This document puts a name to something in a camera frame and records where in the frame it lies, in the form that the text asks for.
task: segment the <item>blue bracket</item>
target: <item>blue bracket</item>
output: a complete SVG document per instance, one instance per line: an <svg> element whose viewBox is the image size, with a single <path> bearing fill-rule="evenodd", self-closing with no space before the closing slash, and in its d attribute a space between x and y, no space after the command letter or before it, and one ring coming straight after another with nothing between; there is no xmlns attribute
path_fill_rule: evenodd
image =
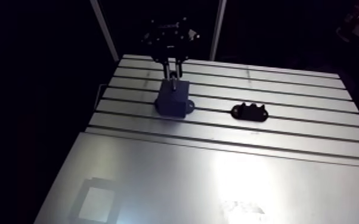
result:
<svg viewBox="0 0 359 224"><path fill-rule="evenodd" d="M159 96L154 102L157 112L161 116L182 118L191 113L195 105L188 99L189 84L188 81L163 79Z"/></svg>

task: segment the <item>dark background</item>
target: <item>dark background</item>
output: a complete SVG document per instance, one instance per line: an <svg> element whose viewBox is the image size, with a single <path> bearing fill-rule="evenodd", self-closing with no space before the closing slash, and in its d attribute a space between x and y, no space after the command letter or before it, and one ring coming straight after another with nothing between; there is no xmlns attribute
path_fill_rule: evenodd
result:
<svg viewBox="0 0 359 224"><path fill-rule="evenodd" d="M202 37L192 58L208 59L218 0L100 3L120 55L143 53L139 30L163 11L184 12ZM335 35L354 3L228 0L216 58L338 73L359 108L359 38ZM0 1L0 79L11 80L17 117L18 223L34 221L115 67L89 1Z"/></svg>

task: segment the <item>metal frame post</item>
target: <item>metal frame post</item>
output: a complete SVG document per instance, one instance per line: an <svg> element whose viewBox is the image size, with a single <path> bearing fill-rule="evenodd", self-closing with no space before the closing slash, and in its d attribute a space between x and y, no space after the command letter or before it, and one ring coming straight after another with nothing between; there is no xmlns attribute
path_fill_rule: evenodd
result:
<svg viewBox="0 0 359 224"><path fill-rule="evenodd" d="M220 39L221 25L222 25L222 20L224 18L224 11L226 4L227 4L227 0L220 0L218 4L216 26L214 28L213 41L212 41L212 49L210 50L211 61L214 61L216 59L217 46L218 46L218 41Z"/></svg>
<svg viewBox="0 0 359 224"><path fill-rule="evenodd" d="M103 13L100 9L98 0L90 0L92 4L93 11L95 12L97 21L99 22L101 31L103 32L103 36L106 39L107 46L109 46L110 53L112 53L114 62L119 61L119 57L116 51L116 47L114 46L113 39L110 36L109 28L107 27L106 21L104 20Z"/></svg>

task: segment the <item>metal surface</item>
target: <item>metal surface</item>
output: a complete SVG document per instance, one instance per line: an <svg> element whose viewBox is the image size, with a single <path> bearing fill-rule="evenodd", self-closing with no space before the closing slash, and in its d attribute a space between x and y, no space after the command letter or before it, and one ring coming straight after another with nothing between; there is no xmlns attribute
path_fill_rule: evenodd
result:
<svg viewBox="0 0 359 224"><path fill-rule="evenodd" d="M117 50L116 50L116 47L114 46L113 39L110 36L110 31L109 31L109 28L107 27L103 13L100 9L99 1L98 0L90 0L90 1L91 1L93 11L95 12L97 21L99 22L101 31L103 32L103 36L107 42L107 46L109 46L110 53L113 56L113 60L114 60L114 62L117 62L117 61L119 61Z"/></svg>
<svg viewBox="0 0 359 224"><path fill-rule="evenodd" d="M82 133L35 223L355 224L359 167Z"/></svg>
<svg viewBox="0 0 359 224"><path fill-rule="evenodd" d="M212 142L202 142L195 139L179 139L179 138L167 138L159 135L150 135L147 133L137 133L133 131L103 129L100 127L87 127L85 130L87 133L94 133L97 135L114 136L126 139L136 139L149 142L165 143L169 145L188 146L202 148L206 150L218 150L218 151L230 151L235 153L246 153L251 155L264 155L275 158L291 158L300 161L314 161L319 163L329 164L343 164L349 166L359 166L359 159L328 156L313 153L304 153L296 151L283 151L283 150L271 150L268 148L255 148L239 145L217 144Z"/></svg>
<svg viewBox="0 0 359 224"><path fill-rule="evenodd" d="M109 85L121 88L158 91L160 88L160 81L114 77L110 81ZM358 112L358 108L352 101L305 97L300 95L289 95L273 92L250 91L247 89L222 88L216 86L192 84L189 89L189 94L190 96L198 97L202 96L211 98L225 98L246 102L271 103L304 108L320 108L324 110L335 110L352 113Z"/></svg>
<svg viewBox="0 0 359 224"><path fill-rule="evenodd" d="M107 88L103 95L107 99L119 99L132 102L153 103L157 98L157 92ZM231 107L239 104L240 101L229 99L217 99L208 97L190 96L195 102L196 108L202 110L228 111ZM326 110L316 110L298 107L287 107L282 105L265 104L270 111L271 117L285 120L302 120L313 123L331 123L341 126L359 127L359 114L341 113Z"/></svg>
<svg viewBox="0 0 359 224"><path fill-rule="evenodd" d="M161 71L161 66L152 61L144 60L128 60L122 59L119 66L138 69L152 69ZM256 71L248 69L234 69L226 67L201 66L198 64L184 63L182 70L185 73L208 74L210 76L241 78L246 80L260 80L275 83L294 83L303 86L322 86L333 88L344 88L343 83L339 79L329 79L325 77L301 76L295 74L280 74L271 71Z"/></svg>
<svg viewBox="0 0 359 224"><path fill-rule="evenodd" d="M139 59L139 60L146 60L151 61L150 56L144 55L131 55L125 54L123 58L126 59ZM274 68L274 67L263 67L263 66L251 66L246 64L233 64L233 63L224 63L219 61L201 61L201 60L187 60L185 64L198 64L198 65L205 65L205 66L214 66L214 67L224 67L224 68L233 68L233 69L243 69L243 70L258 70L258 71L269 71L275 73L282 73L282 74L298 74L302 76L318 76L318 77L328 77L332 79L339 79L339 76L334 73L325 73L319 71L308 71L308 70L295 70L295 69L283 69L283 68Z"/></svg>
<svg viewBox="0 0 359 224"><path fill-rule="evenodd" d="M198 139L200 141L222 144L271 148L272 150L320 153L359 158L359 143L356 142L281 135L258 130L237 130L229 127L179 123L170 120L106 113L94 113L89 124L163 135L168 138Z"/></svg>
<svg viewBox="0 0 359 224"><path fill-rule="evenodd" d="M160 81L163 77L161 71L117 68L116 77L134 77ZM293 95L305 95L309 97L323 97L334 99L352 100L345 89L332 89L317 86L304 86L278 82L263 82L258 80L238 79L222 76L210 76L202 74L184 73L184 80L198 85L211 85L220 87L231 87L237 89L248 89L262 92L281 92Z"/></svg>
<svg viewBox="0 0 359 224"><path fill-rule="evenodd" d="M97 110L161 119L161 116L156 113L153 104L101 100ZM198 109L188 114L185 120L175 120L177 122L186 121L211 126L232 127L236 129L253 129L291 135L305 135L316 136L319 138L359 141L359 127L339 127L338 125L300 122L276 118L270 118L266 122L261 123L246 122L244 120L233 119L228 113Z"/></svg>
<svg viewBox="0 0 359 224"><path fill-rule="evenodd" d="M216 25L214 27L214 33L213 33L212 48L210 50L211 61L214 61L216 59L217 46L218 46L218 41L220 39L222 20L224 19L226 4L227 4L227 0L219 0L217 16L216 16Z"/></svg>

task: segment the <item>black object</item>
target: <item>black object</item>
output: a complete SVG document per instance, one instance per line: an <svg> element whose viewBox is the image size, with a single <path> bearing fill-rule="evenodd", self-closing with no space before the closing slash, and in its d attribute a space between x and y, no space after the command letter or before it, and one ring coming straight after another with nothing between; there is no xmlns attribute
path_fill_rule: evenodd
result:
<svg viewBox="0 0 359 224"><path fill-rule="evenodd" d="M268 118L268 112L264 108L264 105L260 107L256 104L247 106L245 103L235 105L231 110L231 115L235 119L250 120L253 122L264 122Z"/></svg>

